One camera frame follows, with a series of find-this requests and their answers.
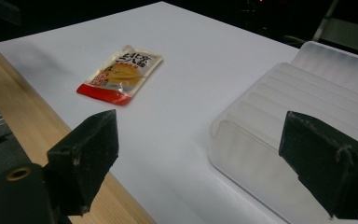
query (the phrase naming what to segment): white tabletop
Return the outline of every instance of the white tabletop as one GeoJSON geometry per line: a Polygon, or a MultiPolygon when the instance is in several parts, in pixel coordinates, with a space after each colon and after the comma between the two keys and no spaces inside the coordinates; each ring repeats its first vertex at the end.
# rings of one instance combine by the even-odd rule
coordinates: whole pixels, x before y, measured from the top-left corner
{"type": "Polygon", "coordinates": [[[71,128],[117,110],[120,152],[111,172],[158,223],[282,223],[212,167],[209,127],[297,52],[163,2],[0,43],[0,55],[71,128]],[[128,105],[76,93],[128,44],[164,58],[128,105]]]}

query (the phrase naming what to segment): red package bottom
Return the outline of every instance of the red package bottom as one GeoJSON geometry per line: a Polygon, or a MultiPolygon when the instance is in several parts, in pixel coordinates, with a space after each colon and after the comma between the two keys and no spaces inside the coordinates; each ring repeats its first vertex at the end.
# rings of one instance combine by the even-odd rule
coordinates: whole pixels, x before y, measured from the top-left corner
{"type": "Polygon", "coordinates": [[[126,105],[131,100],[130,96],[119,91],[96,88],[86,84],[81,84],[76,92],[115,105],[126,105]]]}

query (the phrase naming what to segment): dark background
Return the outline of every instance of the dark background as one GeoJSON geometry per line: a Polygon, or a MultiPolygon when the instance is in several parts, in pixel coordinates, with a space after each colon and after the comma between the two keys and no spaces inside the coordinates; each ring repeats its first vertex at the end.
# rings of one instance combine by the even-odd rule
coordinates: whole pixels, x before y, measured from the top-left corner
{"type": "MultiPolygon", "coordinates": [[[[21,26],[0,20],[0,41],[88,21],[156,0],[7,0],[21,10],[21,26]]],[[[207,17],[295,47],[311,40],[332,0],[167,0],[207,17]]],[[[340,0],[334,17],[358,23],[358,0],[340,0]]]]}

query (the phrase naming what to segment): plastic container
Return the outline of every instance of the plastic container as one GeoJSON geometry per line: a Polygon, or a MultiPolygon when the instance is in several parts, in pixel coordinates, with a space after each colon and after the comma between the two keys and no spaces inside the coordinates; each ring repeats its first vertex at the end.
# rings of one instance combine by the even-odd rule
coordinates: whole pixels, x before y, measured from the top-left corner
{"type": "Polygon", "coordinates": [[[350,66],[358,76],[354,64],[357,56],[310,42],[292,63],[274,66],[213,122],[213,166],[288,223],[358,223],[330,218],[278,155],[288,110],[321,119],[358,140],[358,86],[353,83],[358,78],[341,75],[342,67],[350,66]],[[317,60],[318,50],[323,61],[317,60]],[[301,58],[323,64],[309,65],[301,58]],[[337,62],[338,70],[327,66],[337,62]]]}

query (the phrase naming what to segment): table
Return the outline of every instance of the table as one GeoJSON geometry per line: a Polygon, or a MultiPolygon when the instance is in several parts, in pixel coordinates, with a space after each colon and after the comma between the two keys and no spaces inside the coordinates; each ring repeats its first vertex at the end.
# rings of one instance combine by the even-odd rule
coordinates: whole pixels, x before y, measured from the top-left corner
{"type": "Polygon", "coordinates": [[[163,2],[0,43],[0,55],[70,129],[117,111],[120,151],[111,173],[158,223],[282,223],[214,169],[209,126],[297,52],[163,2]],[[164,58],[128,105],[76,93],[127,44],[164,58]]]}
{"type": "MultiPolygon", "coordinates": [[[[0,113],[32,162],[46,165],[46,152],[70,129],[43,99],[0,58],[0,113]]],[[[76,223],[154,223],[120,183],[108,174],[91,211],[76,223]]]]}

